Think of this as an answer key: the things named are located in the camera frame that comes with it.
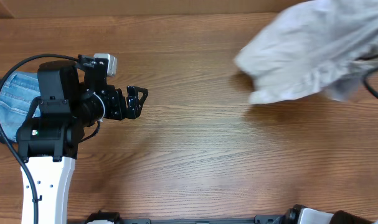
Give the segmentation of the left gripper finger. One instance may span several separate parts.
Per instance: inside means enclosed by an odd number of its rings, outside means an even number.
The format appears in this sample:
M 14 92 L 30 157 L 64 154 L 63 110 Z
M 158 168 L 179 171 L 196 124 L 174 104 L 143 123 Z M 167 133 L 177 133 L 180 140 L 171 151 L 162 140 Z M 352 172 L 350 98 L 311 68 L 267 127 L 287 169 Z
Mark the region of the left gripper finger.
M 143 106 L 148 97 L 148 90 L 138 86 L 127 86 L 129 106 Z
M 136 119 L 140 116 L 143 109 L 144 97 L 138 98 L 137 96 L 128 96 L 126 99 L 126 118 Z

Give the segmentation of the beige khaki shorts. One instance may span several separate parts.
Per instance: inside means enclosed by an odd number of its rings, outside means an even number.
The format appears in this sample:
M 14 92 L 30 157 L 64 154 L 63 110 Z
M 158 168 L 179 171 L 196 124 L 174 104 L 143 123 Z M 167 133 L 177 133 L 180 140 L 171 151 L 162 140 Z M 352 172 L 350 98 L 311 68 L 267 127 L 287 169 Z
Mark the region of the beige khaki shorts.
M 281 12 L 236 56 L 253 79 L 249 103 L 324 93 L 349 98 L 378 70 L 378 0 L 315 0 Z

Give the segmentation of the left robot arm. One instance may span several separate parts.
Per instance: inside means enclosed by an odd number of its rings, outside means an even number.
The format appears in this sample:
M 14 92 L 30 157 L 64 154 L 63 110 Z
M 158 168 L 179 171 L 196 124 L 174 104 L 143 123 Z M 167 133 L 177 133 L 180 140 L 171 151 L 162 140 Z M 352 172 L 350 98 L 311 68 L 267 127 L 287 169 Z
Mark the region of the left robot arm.
M 110 54 L 54 56 L 37 71 L 40 95 L 17 131 L 23 175 L 23 223 L 66 223 L 69 188 L 84 129 L 103 119 L 140 116 L 148 90 L 128 86 L 124 96 L 107 83 L 116 74 Z

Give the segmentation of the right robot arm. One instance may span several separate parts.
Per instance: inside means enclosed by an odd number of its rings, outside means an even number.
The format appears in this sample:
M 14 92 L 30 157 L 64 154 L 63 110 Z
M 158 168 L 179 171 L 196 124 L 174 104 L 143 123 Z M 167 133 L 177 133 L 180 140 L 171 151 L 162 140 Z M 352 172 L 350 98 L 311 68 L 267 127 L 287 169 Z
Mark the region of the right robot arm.
M 304 205 L 290 208 L 275 223 L 279 224 L 378 224 L 365 218 L 339 210 L 335 213 L 321 212 Z

